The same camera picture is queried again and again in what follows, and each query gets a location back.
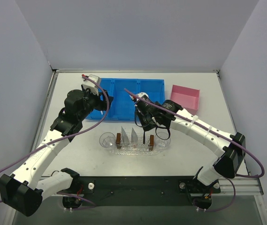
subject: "pink bin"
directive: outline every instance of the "pink bin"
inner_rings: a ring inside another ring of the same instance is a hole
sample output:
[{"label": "pink bin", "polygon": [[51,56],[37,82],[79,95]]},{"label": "pink bin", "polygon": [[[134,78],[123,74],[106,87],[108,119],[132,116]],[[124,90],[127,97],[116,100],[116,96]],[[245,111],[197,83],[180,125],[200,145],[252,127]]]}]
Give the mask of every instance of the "pink bin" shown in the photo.
[{"label": "pink bin", "polygon": [[200,90],[173,85],[171,100],[195,115],[198,110],[199,94]]}]

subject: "blue tray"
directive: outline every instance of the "blue tray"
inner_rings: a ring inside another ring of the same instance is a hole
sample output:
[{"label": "blue tray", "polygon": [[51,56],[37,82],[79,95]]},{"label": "blue tray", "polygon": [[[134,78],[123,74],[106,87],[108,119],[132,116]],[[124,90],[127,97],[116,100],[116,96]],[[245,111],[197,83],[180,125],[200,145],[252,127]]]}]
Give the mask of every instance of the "blue tray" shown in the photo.
[{"label": "blue tray", "polygon": [[[134,102],[124,88],[134,94],[146,92],[153,102],[162,104],[165,101],[164,80],[102,78],[100,85],[114,97],[105,120],[134,121]],[[100,120],[102,117],[100,111],[94,110],[86,118]]]}]

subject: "white wall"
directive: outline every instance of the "white wall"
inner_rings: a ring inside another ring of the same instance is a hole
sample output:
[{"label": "white wall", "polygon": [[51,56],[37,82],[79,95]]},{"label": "white wall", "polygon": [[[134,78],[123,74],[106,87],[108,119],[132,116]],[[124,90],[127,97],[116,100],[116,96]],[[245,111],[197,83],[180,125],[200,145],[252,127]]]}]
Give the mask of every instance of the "white wall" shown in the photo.
[{"label": "white wall", "polygon": [[[260,0],[221,69],[221,82],[235,125],[263,163],[267,204],[267,0]],[[248,158],[253,174],[260,172]]]},{"label": "white wall", "polygon": [[0,0],[0,169],[30,151],[51,75],[15,1]]},{"label": "white wall", "polygon": [[258,0],[16,0],[53,68],[212,72]]}]

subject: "gray floor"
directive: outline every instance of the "gray floor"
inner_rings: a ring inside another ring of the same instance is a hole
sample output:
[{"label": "gray floor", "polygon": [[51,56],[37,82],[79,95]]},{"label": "gray floor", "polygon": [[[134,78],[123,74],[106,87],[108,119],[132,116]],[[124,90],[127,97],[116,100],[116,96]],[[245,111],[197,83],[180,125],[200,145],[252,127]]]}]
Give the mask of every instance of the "gray floor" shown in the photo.
[{"label": "gray floor", "polygon": [[[230,196],[214,197],[212,208],[230,202]],[[110,225],[110,224],[205,224],[205,225],[260,225],[260,215],[253,196],[237,196],[235,203],[220,212],[196,212],[193,206],[184,207],[97,207],[64,212],[59,206],[61,197],[46,199],[31,217],[16,213],[14,225]]]}]

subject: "tabletop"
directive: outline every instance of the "tabletop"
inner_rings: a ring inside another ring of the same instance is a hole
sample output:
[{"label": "tabletop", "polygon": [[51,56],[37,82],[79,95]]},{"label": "tabletop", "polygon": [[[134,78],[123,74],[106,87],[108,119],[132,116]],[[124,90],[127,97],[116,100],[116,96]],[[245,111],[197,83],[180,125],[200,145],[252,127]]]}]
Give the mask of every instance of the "tabletop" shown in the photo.
[{"label": "tabletop", "polygon": [[[81,89],[83,73],[59,73],[41,137],[44,138],[50,125],[64,107],[70,90]],[[169,99],[172,85],[200,90],[199,118],[211,126],[232,134],[235,129],[216,73],[92,73],[101,78],[164,79],[165,98]],[[94,125],[95,120],[84,120],[83,129]],[[55,170],[70,168],[81,176],[188,176],[195,175],[199,168],[209,164],[216,156],[201,143],[185,134],[171,130],[170,146],[155,156],[115,155],[99,144],[105,132],[114,134],[132,128],[142,133],[134,122],[104,121],[96,128],[73,139],[52,161],[43,176]],[[240,174],[248,174],[245,162]]]}]

